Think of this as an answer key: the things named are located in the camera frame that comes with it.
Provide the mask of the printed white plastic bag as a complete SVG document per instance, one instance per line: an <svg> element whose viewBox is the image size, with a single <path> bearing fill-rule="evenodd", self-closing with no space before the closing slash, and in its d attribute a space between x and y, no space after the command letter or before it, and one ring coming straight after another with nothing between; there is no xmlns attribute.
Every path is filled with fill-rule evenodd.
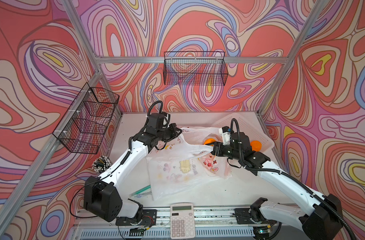
<svg viewBox="0 0 365 240"><path fill-rule="evenodd" d="M225 157L217 157L208 153L198 158L198 161L204 167L206 174L210 177L227 180L232 176L230 166Z"/></svg>

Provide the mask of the white plastic fruit basket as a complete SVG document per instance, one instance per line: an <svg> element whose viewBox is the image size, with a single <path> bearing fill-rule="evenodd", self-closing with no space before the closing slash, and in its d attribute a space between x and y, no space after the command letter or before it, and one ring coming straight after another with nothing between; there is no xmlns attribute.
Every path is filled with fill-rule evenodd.
<svg viewBox="0 0 365 240"><path fill-rule="evenodd" d="M259 141L262 144L260 152L266 154L269 150L274 147L273 140L268 137L263 129L254 124L252 119L256 119L256 115L252 114L239 114L232 113L219 120L217 120L212 126L217 128L222 128L225 126L230 126L231 120L235 118L239 123L239 128L241 132L244 132L250 139L250 141Z"/></svg>

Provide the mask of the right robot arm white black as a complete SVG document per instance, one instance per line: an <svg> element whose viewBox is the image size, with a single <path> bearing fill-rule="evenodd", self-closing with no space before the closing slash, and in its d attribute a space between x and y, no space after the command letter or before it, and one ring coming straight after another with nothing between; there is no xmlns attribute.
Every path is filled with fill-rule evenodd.
<svg viewBox="0 0 365 240"><path fill-rule="evenodd" d="M341 229L347 231L350 239L357 238L344 220L342 204L336 196L326 196L306 186L263 153L253 151L244 133L236 133L228 127L219 132L222 141L213 143L212 155L238 161L242 169L272 184L297 205L294 208L259 198L247 213L251 221L280 222L303 231L311 240L332 240Z"/></svg>

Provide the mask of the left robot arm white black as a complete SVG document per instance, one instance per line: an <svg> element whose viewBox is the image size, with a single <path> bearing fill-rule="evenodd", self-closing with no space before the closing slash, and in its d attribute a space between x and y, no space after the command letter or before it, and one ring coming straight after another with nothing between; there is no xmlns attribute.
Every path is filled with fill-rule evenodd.
<svg viewBox="0 0 365 240"><path fill-rule="evenodd" d="M167 144L181 133L175 123L170 123L170 114L148 114L144 126L128 139L128 148L118 160L97 178L89 177L85 181L83 208L107 222L127 218L139 223L143 216L142 204L125 200L119 194L119 187L159 142Z"/></svg>

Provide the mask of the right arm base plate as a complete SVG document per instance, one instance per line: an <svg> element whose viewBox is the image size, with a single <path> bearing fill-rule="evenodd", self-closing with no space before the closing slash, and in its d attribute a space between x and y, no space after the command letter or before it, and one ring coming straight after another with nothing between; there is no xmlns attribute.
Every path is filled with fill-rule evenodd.
<svg viewBox="0 0 365 240"><path fill-rule="evenodd" d="M255 213L250 208L236 208L233 216L236 218L238 225L275 225L275 220L265 219L261 214Z"/></svg>

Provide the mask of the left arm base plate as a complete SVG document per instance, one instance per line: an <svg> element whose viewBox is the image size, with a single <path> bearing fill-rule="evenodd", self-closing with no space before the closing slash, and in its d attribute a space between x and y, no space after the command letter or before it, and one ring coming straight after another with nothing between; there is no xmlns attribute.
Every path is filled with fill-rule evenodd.
<svg viewBox="0 0 365 240"><path fill-rule="evenodd" d="M156 224L157 210L156 209L140 209L133 218L117 217L116 226L144 226L152 227Z"/></svg>

